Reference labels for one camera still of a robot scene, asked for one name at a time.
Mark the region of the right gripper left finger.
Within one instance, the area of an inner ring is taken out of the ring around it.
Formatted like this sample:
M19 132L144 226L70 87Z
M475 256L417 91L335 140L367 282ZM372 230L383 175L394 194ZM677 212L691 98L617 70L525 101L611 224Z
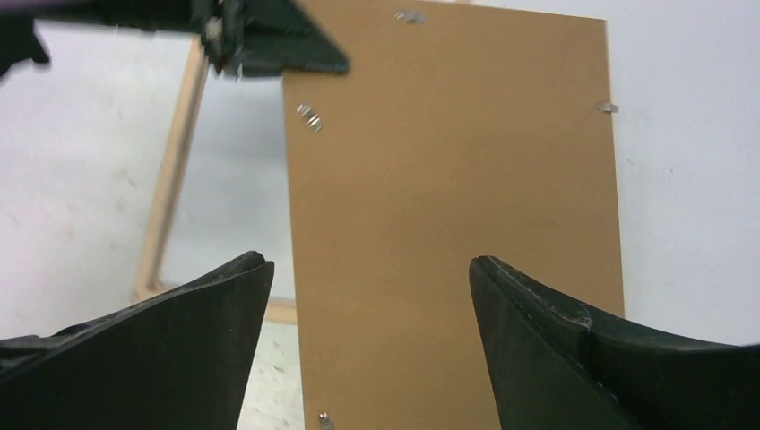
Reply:
M247 252L112 314L3 340L2 428L236 428L273 274Z

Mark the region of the brown cardboard backing board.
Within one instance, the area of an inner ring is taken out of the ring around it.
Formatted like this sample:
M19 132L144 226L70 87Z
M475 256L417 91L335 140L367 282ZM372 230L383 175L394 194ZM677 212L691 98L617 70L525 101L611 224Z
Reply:
M496 429L473 258L624 312L606 23L305 7L350 59L283 78L305 426Z

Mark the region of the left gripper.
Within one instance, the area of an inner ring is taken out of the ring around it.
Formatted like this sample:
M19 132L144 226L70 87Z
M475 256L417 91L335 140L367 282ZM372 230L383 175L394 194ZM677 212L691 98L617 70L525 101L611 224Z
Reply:
M201 37L205 53L219 71L238 68L244 37L240 1L3 1L2 75L28 61L51 63L36 32L37 19L193 33Z

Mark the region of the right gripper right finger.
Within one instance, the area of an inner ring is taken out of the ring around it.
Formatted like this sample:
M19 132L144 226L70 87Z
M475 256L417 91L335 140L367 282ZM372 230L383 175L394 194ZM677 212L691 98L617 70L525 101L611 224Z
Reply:
M469 279L502 428L758 428L758 346L628 321L493 256Z

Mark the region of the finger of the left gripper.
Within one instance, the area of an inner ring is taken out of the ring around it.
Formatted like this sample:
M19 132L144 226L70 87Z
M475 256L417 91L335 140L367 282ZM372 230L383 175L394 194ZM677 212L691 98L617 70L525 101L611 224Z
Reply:
M220 72L273 77L286 70L346 74L350 60L297 1L222 1Z

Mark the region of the white wooden picture frame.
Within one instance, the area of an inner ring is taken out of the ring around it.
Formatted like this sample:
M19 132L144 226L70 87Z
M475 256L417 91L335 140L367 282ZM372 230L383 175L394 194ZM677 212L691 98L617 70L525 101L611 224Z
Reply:
M186 60L179 86L167 143L160 161L149 216L139 253L132 299L141 302L155 297L178 284L168 284L160 274L164 253L168 247L186 167L194 142L196 122L203 103L207 81L217 78L203 57L200 43L194 40ZM295 324L295 297L282 299L271 293L266 318L272 323Z

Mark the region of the glossy photo print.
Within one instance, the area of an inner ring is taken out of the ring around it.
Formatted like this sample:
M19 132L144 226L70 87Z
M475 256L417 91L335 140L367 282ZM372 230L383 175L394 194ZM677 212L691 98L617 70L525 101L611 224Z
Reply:
M281 79L210 78L160 278L182 284L255 250L295 296Z

